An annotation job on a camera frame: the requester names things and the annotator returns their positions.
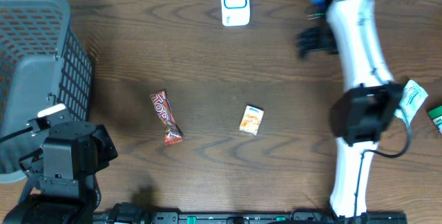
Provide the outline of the small orange carton box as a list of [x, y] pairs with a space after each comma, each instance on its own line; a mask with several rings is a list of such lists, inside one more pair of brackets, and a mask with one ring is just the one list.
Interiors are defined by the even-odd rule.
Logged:
[[256, 136], [258, 134], [264, 114], [264, 110], [247, 105], [244, 110], [244, 115], [242, 117], [239, 130]]

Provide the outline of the green tissue wipes pack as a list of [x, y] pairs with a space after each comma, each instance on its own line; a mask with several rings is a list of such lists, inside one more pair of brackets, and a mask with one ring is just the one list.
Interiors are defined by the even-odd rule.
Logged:
[[409, 80], [403, 89], [403, 97], [399, 102], [399, 108], [394, 112], [395, 116], [402, 119], [405, 125], [409, 127], [427, 97], [428, 94], [423, 87], [414, 80]]

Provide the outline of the green lid jar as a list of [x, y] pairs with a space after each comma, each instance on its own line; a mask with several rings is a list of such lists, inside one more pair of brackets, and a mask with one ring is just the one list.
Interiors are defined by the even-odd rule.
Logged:
[[438, 129], [439, 133], [442, 133], [442, 106], [438, 106], [428, 112], [428, 115]]

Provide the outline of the red chocolate bar wrapper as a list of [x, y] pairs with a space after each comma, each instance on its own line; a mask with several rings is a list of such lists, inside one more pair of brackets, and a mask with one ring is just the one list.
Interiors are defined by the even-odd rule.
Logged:
[[166, 91], [153, 93], [150, 95], [150, 99], [165, 128], [164, 144], [168, 146], [181, 142], [183, 134], [175, 121]]

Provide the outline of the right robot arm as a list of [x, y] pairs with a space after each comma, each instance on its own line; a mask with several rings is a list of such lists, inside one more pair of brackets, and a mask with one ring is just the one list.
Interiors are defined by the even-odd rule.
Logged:
[[329, 205], [337, 221], [362, 223], [372, 158], [403, 97], [384, 60], [374, 17], [375, 0], [311, 0], [318, 24], [297, 36], [298, 54], [338, 55], [343, 95], [329, 114], [336, 138], [334, 188]]

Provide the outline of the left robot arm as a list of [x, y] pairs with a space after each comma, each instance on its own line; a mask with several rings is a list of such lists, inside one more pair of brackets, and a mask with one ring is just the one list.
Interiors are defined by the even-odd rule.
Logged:
[[102, 199], [96, 174], [118, 156], [106, 127], [40, 117], [21, 132], [38, 131], [48, 137], [20, 158], [28, 181], [4, 223], [92, 223]]

